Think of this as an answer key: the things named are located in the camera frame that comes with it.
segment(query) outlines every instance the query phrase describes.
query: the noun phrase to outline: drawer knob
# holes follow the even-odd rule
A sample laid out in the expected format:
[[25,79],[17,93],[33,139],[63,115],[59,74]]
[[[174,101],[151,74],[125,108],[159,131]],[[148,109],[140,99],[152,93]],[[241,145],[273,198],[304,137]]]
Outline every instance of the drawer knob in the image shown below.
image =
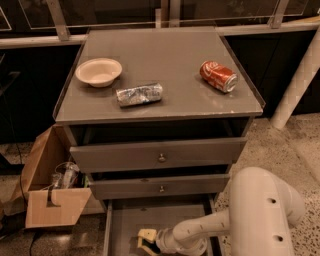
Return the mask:
[[161,154],[159,155],[158,161],[159,161],[160,163],[164,163],[165,161],[167,161],[167,158],[166,158],[166,156],[165,156],[164,154],[161,153]]

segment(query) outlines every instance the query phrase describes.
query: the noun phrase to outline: cardboard box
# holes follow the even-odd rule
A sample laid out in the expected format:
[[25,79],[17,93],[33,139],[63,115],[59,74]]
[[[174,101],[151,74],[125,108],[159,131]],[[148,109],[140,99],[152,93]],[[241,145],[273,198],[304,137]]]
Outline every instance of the cardboard box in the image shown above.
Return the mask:
[[70,159],[70,143],[61,126],[54,125],[34,142],[10,201],[28,200],[26,228],[74,225],[81,214],[104,213],[90,188],[48,190],[56,166]]

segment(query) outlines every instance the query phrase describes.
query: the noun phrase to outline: black cabinet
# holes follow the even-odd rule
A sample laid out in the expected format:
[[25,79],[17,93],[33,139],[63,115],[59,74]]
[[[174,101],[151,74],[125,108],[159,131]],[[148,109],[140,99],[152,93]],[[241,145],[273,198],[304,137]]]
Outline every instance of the black cabinet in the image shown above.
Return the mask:
[[1,51],[0,143],[34,141],[54,123],[53,109],[79,47]]

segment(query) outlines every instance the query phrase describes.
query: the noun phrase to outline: drawer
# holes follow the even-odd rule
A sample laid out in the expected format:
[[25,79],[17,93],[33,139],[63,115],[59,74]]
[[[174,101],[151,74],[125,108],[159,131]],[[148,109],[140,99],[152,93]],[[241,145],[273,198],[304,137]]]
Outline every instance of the drawer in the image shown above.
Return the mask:
[[232,164],[246,138],[117,143],[71,147],[84,173]]
[[222,192],[228,174],[175,176],[144,179],[93,181],[90,188],[98,200],[210,194]]
[[[147,255],[137,248],[140,229],[173,228],[179,222],[202,217],[214,212],[213,198],[209,195],[177,196],[108,200],[103,255]],[[222,255],[218,237],[208,239],[204,255]]]

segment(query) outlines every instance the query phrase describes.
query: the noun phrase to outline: white bowl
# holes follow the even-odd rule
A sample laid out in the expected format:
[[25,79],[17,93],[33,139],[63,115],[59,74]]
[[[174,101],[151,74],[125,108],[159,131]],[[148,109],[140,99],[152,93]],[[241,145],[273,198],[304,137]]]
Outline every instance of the white bowl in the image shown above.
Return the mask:
[[98,58],[82,63],[76,69],[76,77],[93,87],[106,87],[122,72],[121,64],[112,59]]

